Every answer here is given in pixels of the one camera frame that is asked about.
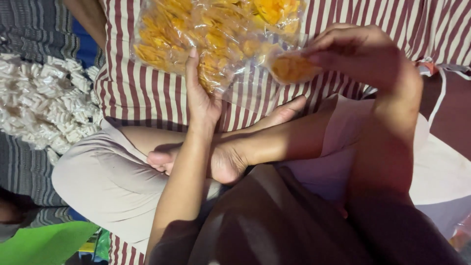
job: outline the fingernail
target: fingernail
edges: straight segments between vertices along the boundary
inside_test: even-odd
[[[318,55],[315,54],[315,55],[309,56],[308,60],[311,63],[318,64],[318,63],[320,63],[321,58]]]
[[[190,57],[195,58],[196,56],[197,56],[196,48],[192,47],[191,50],[190,50]]]

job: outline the beige pants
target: beige pants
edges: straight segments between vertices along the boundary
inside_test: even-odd
[[[339,96],[321,157],[280,165],[288,166],[311,192],[329,200],[340,199],[354,156],[352,143],[372,103]],[[155,208],[168,177],[149,166],[146,156],[109,121],[104,120],[102,128],[60,158],[52,174],[53,185],[77,212],[145,253]],[[422,144],[427,134],[427,122],[424,125],[419,118],[414,144]],[[206,187],[208,198],[218,196],[221,190],[218,182],[209,179]]]

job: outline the green object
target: green object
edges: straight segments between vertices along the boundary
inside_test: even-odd
[[[98,238],[97,241],[97,250],[95,251],[95,254],[108,261],[109,260],[109,255],[108,252],[110,250],[110,232],[106,229],[101,230],[100,237]]]
[[[62,265],[99,227],[88,222],[69,222],[20,229],[0,244],[2,265]]]

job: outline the foot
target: foot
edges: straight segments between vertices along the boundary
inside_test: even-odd
[[[306,104],[306,97],[298,96],[294,100],[277,107],[270,115],[259,120],[256,124],[245,129],[238,130],[238,134],[247,135],[278,124],[290,121]],[[232,142],[218,144],[212,153],[208,172],[215,180],[223,184],[236,182],[248,166],[246,159],[241,157]],[[159,172],[170,175],[173,162],[177,157],[180,147],[168,151],[152,151],[147,155],[147,162]]]

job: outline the white puffed snack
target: white puffed snack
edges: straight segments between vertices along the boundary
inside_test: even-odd
[[[87,96],[98,72],[94,66],[84,71],[73,59],[48,56],[40,65],[0,54],[1,131],[35,149],[47,148],[55,165],[58,154],[100,130],[103,113],[96,106],[96,93]]]

